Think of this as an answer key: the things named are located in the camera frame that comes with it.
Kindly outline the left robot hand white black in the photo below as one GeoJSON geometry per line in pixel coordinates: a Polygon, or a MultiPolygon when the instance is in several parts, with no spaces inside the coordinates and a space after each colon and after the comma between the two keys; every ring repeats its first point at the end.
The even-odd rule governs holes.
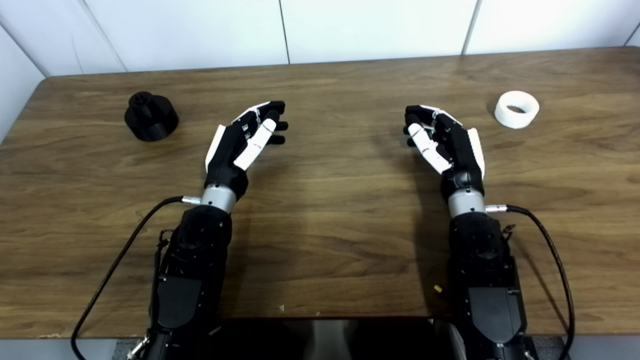
{"type": "Polygon", "coordinates": [[[253,105],[233,119],[220,125],[205,157],[205,188],[225,187],[240,200],[247,191],[247,170],[266,146],[283,145],[286,138],[279,134],[288,130],[281,121],[286,103],[273,100],[253,105]]]}

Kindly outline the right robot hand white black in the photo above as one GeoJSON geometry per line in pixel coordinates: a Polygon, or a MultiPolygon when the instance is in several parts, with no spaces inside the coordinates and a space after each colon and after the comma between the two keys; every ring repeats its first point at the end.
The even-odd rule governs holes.
{"type": "Polygon", "coordinates": [[[457,191],[485,194],[485,160],[477,129],[466,129],[448,112],[429,105],[407,105],[404,121],[407,145],[441,176],[442,198],[457,191]]]}

